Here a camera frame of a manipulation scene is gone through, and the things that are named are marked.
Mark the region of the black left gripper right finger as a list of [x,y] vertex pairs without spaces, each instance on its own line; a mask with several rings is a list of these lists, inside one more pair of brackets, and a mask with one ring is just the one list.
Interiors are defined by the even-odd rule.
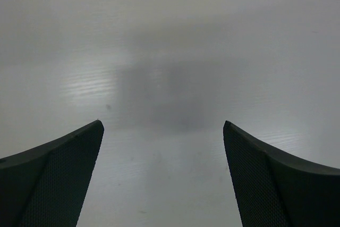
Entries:
[[223,138],[243,226],[339,226],[339,169],[289,154],[229,121]]

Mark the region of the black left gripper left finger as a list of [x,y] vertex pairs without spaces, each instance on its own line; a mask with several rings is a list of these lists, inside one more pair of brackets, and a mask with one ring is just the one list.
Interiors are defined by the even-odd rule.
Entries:
[[103,134],[95,120],[1,158],[1,226],[76,226]]

